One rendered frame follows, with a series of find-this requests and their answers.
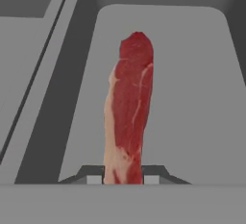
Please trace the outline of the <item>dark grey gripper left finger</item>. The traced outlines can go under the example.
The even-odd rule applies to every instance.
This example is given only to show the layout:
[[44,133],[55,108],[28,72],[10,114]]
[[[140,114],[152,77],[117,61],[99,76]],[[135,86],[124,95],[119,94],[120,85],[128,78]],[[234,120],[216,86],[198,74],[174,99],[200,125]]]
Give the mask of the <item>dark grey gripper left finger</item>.
[[75,175],[61,180],[61,184],[102,185],[103,179],[103,165],[83,165]]

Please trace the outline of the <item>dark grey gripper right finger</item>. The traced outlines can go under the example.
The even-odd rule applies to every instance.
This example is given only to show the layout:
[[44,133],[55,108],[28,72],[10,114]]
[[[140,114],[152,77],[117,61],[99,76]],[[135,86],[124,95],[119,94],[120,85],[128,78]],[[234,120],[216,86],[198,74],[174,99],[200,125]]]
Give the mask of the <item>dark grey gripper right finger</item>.
[[144,185],[188,185],[188,182],[171,175],[164,165],[143,165]]

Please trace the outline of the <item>raw red steak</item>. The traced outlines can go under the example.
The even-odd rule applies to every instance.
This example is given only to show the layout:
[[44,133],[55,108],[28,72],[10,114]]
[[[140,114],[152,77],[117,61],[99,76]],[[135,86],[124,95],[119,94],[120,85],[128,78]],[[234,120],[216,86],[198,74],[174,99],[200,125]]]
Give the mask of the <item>raw red steak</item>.
[[154,49],[142,32],[119,46],[105,102],[104,182],[140,184],[143,134],[147,124],[154,73]]

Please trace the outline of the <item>grey tupperware container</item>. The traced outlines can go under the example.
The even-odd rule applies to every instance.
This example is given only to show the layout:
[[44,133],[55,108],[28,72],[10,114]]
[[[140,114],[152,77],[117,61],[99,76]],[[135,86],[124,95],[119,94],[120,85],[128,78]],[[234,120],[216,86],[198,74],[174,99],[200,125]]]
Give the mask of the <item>grey tupperware container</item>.
[[102,162],[108,78],[132,32],[154,46],[144,163],[192,184],[246,184],[246,0],[77,0],[22,113],[17,181],[54,184]]

